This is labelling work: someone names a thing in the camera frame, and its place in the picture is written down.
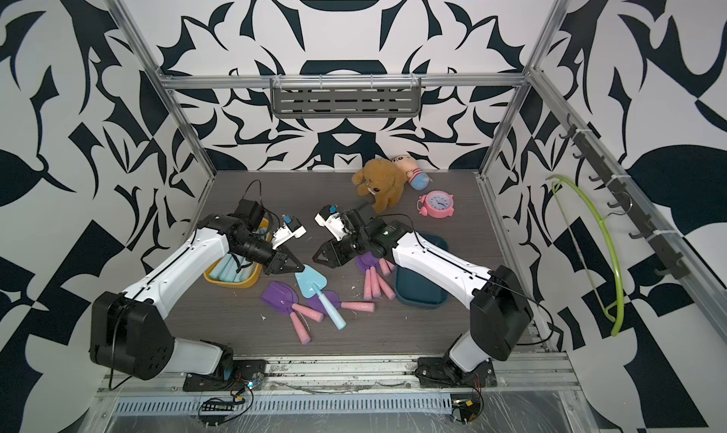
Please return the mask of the light blue shovel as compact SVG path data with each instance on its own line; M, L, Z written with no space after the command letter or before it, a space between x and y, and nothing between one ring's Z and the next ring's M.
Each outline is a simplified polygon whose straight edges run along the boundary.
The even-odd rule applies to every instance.
M305 265L301 272L295 274L298 287L301 294L306 299L317 299L323 306L325 312L332 320L338 330L346 327L346 321L339 314L336 307L331 303L328 297L323 293L323 289L327 286L327 278L308 265Z
M253 265L240 256L227 254L210 270L208 278L217 283L241 283L249 278Z

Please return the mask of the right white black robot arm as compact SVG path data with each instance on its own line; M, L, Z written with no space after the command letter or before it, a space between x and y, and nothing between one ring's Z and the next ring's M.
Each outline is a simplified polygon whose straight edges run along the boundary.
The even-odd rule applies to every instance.
M469 331L444 358L452 369L467 374L486 361L507 360L532 322L531 300L506 266L490 269L467 262L426 240L412 223L387 222L364 201L342 212L327 205L315 222L332 235L316 251L317 264L340 268L370 253L420 274L469 310Z

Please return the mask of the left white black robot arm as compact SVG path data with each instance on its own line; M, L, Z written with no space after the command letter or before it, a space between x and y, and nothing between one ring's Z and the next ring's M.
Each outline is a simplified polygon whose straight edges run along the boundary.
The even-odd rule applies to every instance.
M160 266L121 293L105 292L92 304L89 355L93 363L129 377L194 374L233 380L230 348L172 336L166 319L193 284L226 255L257 264L267 274L304 268L286 244L306 232L295 217L282 215L271 238L259 232L267 210L242 200L234 213L208 215L191 237Z

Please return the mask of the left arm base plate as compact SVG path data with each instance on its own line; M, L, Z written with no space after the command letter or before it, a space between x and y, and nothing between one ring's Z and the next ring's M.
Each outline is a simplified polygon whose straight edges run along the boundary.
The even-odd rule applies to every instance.
M213 374L187 374L185 393L216 393L255 389L265 378L268 361L264 359L234 359L221 363Z

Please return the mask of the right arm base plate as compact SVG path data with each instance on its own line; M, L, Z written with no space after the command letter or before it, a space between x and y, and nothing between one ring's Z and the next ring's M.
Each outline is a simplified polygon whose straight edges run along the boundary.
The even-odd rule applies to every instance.
M471 372L461 370L450 357L420 357L414 377L423 388L490 389L498 386L491 359L486 359Z

